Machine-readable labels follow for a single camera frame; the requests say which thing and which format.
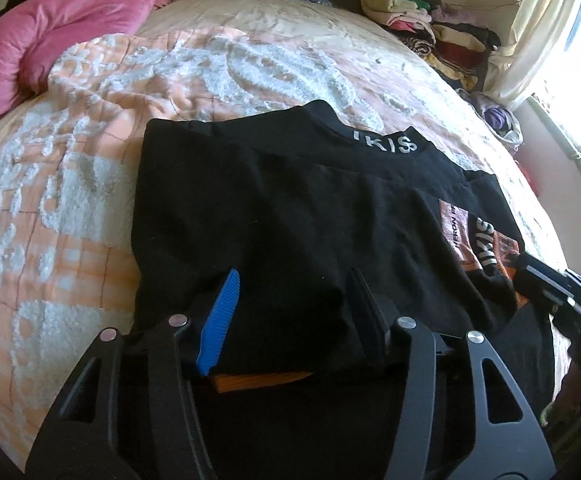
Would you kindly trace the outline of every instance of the mattress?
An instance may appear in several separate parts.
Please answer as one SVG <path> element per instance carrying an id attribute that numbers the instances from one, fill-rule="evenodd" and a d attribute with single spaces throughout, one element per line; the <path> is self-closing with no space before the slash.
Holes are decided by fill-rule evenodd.
<path id="1" fill-rule="evenodd" d="M 0 120 L 0 445 L 19 467 L 96 333 L 132 323 L 130 228 L 146 122 L 225 120 L 314 99 L 350 126 L 414 126 L 463 168 L 496 174 L 528 251 L 565 267 L 506 149 L 389 33 L 296 0 L 177 0 L 136 37 L 71 47 L 49 91 Z M 555 333 L 557 385 L 566 349 Z"/>

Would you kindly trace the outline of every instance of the curtain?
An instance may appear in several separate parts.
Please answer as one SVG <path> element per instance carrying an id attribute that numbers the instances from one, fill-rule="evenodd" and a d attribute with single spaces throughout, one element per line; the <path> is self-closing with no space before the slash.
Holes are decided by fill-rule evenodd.
<path id="1" fill-rule="evenodd" d="M 563 48 L 581 0 L 523 0 L 508 44 L 489 58 L 484 92 L 517 108 L 555 48 Z"/>

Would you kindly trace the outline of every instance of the orange and white blanket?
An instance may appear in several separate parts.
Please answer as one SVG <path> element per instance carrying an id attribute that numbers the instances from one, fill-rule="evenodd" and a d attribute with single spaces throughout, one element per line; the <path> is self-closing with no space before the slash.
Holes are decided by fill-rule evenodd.
<path id="1" fill-rule="evenodd" d="M 314 7 L 179 0 L 149 18 L 146 38 L 69 49 L 48 93 L 0 121 L 0 444 L 19 466 L 98 330 L 130 328 L 133 199 L 151 118 L 227 120 L 323 99 L 350 126 L 415 126 L 464 168 L 496 173 L 528 249 L 564 265 L 550 220 L 469 105 L 365 18 Z M 565 363 L 561 343 L 556 352 Z"/>

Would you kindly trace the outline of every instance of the bed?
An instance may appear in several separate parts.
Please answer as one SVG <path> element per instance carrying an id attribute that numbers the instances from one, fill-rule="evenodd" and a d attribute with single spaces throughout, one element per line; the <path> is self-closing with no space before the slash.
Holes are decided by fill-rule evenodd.
<path id="1" fill-rule="evenodd" d="M 49 91 L 0 119 L 0 446 L 20 468 L 96 333 L 128 332 L 141 137 L 151 118 L 225 120 L 327 101 L 350 126 L 414 126 L 494 173 L 529 251 L 565 259 L 506 148 L 426 63 L 370 20 L 296 0 L 177 0 L 135 37 L 66 51 Z M 555 384 L 569 361 L 555 336 Z"/>

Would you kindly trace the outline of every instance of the metal screw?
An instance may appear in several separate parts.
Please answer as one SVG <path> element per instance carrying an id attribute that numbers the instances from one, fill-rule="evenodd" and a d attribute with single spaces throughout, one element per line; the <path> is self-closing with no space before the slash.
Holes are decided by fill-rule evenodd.
<path id="1" fill-rule="evenodd" d="M 471 330 L 468 334 L 465 335 L 469 341 L 472 341 L 475 344 L 483 343 L 485 337 L 481 332 L 477 332 L 477 330 Z"/>
<path id="2" fill-rule="evenodd" d="M 185 314 L 173 314 L 168 320 L 170 326 L 184 326 L 188 322 Z"/>
<path id="3" fill-rule="evenodd" d="M 112 341 L 117 337 L 117 331 L 114 328 L 105 328 L 99 333 L 99 339 L 105 343 Z"/>
<path id="4" fill-rule="evenodd" d="M 408 316 L 401 316 L 397 320 L 397 324 L 401 328 L 405 328 L 406 330 L 411 330 L 417 326 L 417 322 L 412 317 L 408 317 Z"/>

